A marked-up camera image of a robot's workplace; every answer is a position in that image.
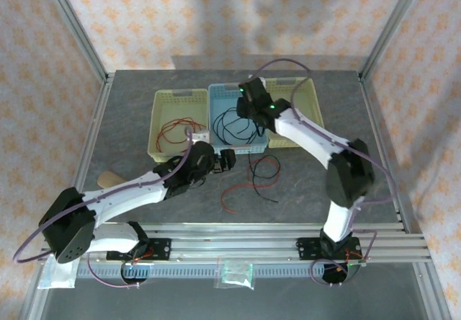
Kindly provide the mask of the white plastic bag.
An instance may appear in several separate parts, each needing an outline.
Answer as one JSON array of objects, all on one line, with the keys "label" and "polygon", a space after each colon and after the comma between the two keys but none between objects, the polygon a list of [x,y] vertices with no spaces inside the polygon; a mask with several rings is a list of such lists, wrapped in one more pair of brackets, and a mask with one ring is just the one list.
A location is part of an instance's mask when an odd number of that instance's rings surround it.
[{"label": "white plastic bag", "polygon": [[60,264],[53,255],[49,256],[43,266],[37,288],[39,290],[75,288],[79,260]]}]

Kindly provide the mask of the tan wooden paddle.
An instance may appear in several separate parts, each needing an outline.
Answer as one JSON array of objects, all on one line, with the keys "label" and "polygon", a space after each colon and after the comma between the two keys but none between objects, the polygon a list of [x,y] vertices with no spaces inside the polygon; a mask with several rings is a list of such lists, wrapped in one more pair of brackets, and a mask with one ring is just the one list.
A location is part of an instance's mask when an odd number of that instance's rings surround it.
[{"label": "tan wooden paddle", "polygon": [[122,183],[126,182],[125,179],[123,179],[121,176],[115,174],[114,172],[110,171],[104,171],[102,172],[98,179],[97,179],[97,184],[102,188],[102,189],[107,189],[111,188],[114,186],[121,185]]}]

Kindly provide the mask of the yellow perforated plastic basket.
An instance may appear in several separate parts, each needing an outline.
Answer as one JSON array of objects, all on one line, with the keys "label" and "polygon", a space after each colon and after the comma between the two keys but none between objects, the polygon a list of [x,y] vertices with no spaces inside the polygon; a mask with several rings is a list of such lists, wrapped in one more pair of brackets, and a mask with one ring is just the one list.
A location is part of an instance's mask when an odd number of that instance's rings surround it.
[{"label": "yellow perforated plastic basket", "polygon": [[[292,90],[303,80],[303,77],[265,78],[265,80],[267,91],[274,101],[277,99],[290,101]],[[298,108],[304,116],[322,128],[324,127],[323,117],[312,79],[308,79],[297,88],[294,101],[295,107]],[[269,139],[268,148],[299,147],[299,145],[290,139],[282,137],[272,131],[268,131],[267,135]]]},{"label": "yellow perforated plastic basket", "polygon": [[186,129],[208,129],[206,89],[163,89],[155,93],[151,111],[148,155],[157,163],[187,149]]}]

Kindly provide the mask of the aluminium frame post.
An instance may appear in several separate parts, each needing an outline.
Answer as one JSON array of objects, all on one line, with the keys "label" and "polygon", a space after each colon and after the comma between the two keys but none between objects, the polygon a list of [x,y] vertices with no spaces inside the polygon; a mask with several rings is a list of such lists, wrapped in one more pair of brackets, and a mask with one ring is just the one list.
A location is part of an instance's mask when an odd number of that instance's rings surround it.
[{"label": "aluminium frame post", "polygon": [[369,77],[371,77],[377,62],[385,52],[388,43],[392,36],[398,29],[401,21],[403,20],[406,12],[409,10],[413,0],[397,0],[397,3],[393,7],[387,22],[385,23],[382,32],[380,33],[375,45],[373,46],[367,60],[363,67],[358,72],[358,77],[361,83],[365,83]]},{"label": "aluminium frame post", "polygon": [[57,4],[58,11],[62,16],[64,23],[73,35],[77,45],[84,54],[84,57],[89,62],[92,71],[105,83],[109,76],[108,72],[90,41],[90,38],[77,16],[75,9],[72,7],[70,0],[54,0],[54,2]]}]

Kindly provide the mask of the aluminium side rail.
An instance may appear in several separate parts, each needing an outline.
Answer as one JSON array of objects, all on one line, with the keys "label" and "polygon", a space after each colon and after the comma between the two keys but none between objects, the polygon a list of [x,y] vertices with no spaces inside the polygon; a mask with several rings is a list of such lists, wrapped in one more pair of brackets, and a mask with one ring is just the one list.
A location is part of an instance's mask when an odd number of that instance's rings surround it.
[{"label": "aluminium side rail", "polygon": [[[73,186],[77,190],[83,190],[86,175],[89,169],[91,157],[93,154],[94,146],[97,140],[97,135],[104,115],[104,110],[107,105],[107,100],[112,87],[112,82],[115,77],[115,72],[109,73],[106,79],[103,80],[100,87],[97,100],[94,105],[89,128],[86,134],[85,144],[81,154],[79,167],[73,178]],[[34,275],[31,279],[24,303],[18,320],[35,320],[40,319],[46,298],[48,297],[48,290],[38,290],[37,286],[40,281],[41,273],[45,259],[39,259],[34,263]]]},{"label": "aluminium side rail", "polygon": [[[382,117],[382,112],[376,104],[372,103],[372,95],[374,92],[371,81],[360,74],[359,82],[367,111],[372,122],[380,158],[391,175],[397,177],[398,167],[390,160],[390,154],[394,152],[394,148],[385,145],[389,141],[386,136],[388,129],[380,127],[378,120]],[[420,234],[422,232],[421,226],[419,225],[416,212],[412,208],[407,194],[397,189],[393,190],[393,194],[395,195],[394,206],[398,211],[398,217],[403,222],[405,233]],[[417,290],[420,293],[427,319],[452,320],[446,298],[443,294],[442,284],[434,265],[433,257],[429,257],[424,262],[414,262],[412,264],[412,273],[414,274]]]}]

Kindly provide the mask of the blue perforated plastic basket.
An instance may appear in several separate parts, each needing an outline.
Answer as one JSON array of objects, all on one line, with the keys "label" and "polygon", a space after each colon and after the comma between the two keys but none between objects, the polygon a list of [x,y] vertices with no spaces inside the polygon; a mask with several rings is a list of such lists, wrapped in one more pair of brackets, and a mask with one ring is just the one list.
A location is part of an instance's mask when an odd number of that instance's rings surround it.
[{"label": "blue perforated plastic basket", "polygon": [[216,152],[231,148],[236,154],[262,154],[269,142],[267,133],[252,120],[237,116],[240,96],[237,83],[209,85],[210,143]]}]

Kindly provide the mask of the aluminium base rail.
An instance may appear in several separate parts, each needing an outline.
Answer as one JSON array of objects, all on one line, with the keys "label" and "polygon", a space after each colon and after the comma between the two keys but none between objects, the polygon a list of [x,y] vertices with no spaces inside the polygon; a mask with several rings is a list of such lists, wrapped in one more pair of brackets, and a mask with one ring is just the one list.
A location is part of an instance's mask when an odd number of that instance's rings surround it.
[{"label": "aluminium base rail", "polygon": [[[157,223],[140,224],[148,238],[171,239],[169,260],[192,263],[218,258],[241,258],[254,262],[299,261],[296,241],[320,237],[315,224],[294,223]],[[352,237],[361,244],[362,256],[347,254],[339,262],[424,262],[430,257],[421,234],[406,234],[397,223],[361,225]]]}]

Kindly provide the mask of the clear plastic bag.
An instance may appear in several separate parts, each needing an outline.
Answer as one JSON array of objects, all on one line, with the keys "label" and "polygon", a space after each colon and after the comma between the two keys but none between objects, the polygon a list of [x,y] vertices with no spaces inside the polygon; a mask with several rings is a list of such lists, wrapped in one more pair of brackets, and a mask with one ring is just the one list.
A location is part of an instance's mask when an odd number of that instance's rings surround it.
[{"label": "clear plastic bag", "polygon": [[242,259],[219,258],[215,268],[214,288],[254,289],[254,264]]}]

